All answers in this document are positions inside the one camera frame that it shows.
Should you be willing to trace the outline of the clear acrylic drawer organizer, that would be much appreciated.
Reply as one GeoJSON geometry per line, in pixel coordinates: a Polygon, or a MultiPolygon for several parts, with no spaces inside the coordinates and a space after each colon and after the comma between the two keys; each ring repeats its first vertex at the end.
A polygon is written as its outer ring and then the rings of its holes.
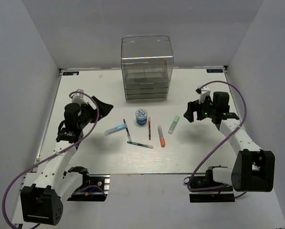
{"type": "Polygon", "coordinates": [[[166,100],[174,66],[167,35],[128,35],[121,40],[121,70],[127,102],[166,100]]]}

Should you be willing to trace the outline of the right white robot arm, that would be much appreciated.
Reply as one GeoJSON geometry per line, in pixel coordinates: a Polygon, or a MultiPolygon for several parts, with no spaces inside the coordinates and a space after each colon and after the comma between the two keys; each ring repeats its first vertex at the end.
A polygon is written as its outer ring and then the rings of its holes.
{"type": "Polygon", "coordinates": [[[232,146],[236,160],[233,168],[209,167],[203,181],[199,182],[195,175],[191,175],[188,190],[202,192],[231,186],[237,192],[272,191],[275,156],[272,151],[261,149],[242,127],[238,115],[230,112],[228,93],[215,92],[213,97],[203,96],[203,101],[189,102],[184,117],[192,123],[194,113],[199,121],[211,119],[225,136],[223,142],[232,146]]]}

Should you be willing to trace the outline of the purple gel pen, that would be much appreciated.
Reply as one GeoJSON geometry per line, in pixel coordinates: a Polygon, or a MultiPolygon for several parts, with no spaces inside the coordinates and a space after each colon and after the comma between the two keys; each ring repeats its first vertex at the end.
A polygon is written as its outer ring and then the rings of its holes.
{"type": "Polygon", "coordinates": [[[124,122],[125,129],[126,129],[126,132],[127,132],[128,141],[131,142],[132,139],[131,139],[131,136],[130,136],[130,133],[129,133],[129,129],[128,129],[128,126],[127,126],[127,123],[126,123],[125,119],[123,119],[123,122],[124,122]]]}

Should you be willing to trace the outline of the red gel pen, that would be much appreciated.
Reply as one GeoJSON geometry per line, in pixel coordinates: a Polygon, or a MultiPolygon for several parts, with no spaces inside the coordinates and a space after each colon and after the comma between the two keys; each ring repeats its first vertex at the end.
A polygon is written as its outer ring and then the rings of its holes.
{"type": "Polygon", "coordinates": [[[148,139],[151,140],[151,117],[148,117],[148,139]]]}

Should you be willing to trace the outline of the blue highlighter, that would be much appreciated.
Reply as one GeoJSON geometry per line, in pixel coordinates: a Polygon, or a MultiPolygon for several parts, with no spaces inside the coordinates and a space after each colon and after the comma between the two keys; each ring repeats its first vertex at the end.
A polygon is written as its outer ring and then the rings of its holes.
{"type": "Polygon", "coordinates": [[[118,131],[124,130],[125,128],[126,127],[125,127],[124,124],[123,125],[119,125],[119,126],[116,126],[116,127],[113,127],[113,128],[111,128],[109,130],[104,131],[104,134],[105,135],[110,135],[110,134],[116,133],[118,131]]]}

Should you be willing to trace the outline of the orange highlighter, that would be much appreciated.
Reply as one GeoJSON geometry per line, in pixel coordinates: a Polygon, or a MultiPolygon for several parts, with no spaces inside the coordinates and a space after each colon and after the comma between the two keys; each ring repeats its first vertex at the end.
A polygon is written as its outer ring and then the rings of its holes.
{"type": "Polygon", "coordinates": [[[161,147],[165,147],[166,143],[165,143],[165,138],[163,136],[161,125],[158,126],[158,136],[159,136],[159,141],[160,141],[161,147]]]}

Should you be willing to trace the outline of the green highlighter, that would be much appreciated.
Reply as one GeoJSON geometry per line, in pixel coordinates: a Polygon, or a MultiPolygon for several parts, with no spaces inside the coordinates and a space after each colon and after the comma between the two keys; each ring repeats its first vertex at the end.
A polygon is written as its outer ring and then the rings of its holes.
{"type": "Polygon", "coordinates": [[[171,125],[170,125],[169,130],[168,130],[168,133],[169,133],[169,134],[172,134],[172,133],[174,132],[174,129],[175,129],[176,125],[178,124],[178,121],[179,121],[179,116],[176,115],[176,116],[174,117],[174,119],[173,119],[171,125]]]}

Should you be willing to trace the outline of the green gel pen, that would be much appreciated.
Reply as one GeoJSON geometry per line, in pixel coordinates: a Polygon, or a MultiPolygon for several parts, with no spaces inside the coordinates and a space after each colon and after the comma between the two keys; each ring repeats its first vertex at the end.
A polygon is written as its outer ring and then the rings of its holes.
{"type": "Polygon", "coordinates": [[[154,148],[152,145],[147,145],[147,144],[142,144],[142,143],[137,143],[137,142],[132,142],[132,141],[127,141],[127,143],[130,145],[140,146],[140,147],[149,148],[149,149],[154,148]]]}

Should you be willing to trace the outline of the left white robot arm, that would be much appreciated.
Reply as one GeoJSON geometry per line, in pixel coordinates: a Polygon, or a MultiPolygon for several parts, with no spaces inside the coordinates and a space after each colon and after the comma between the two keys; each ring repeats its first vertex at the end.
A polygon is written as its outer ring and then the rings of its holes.
{"type": "Polygon", "coordinates": [[[79,141],[84,138],[83,129],[88,124],[96,124],[113,109],[92,96],[93,108],[82,96],[73,95],[71,103],[64,108],[64,120],[58,127],[57,152],[46,162],[41,174],[30,186],[24,186],[20,193],[22,216],[25,222],[57,225],[62,218],[63,202],[73,194],[96,188],[90,182],[87,168],[71,167],[68,163],[75,155],[79,141]]]}

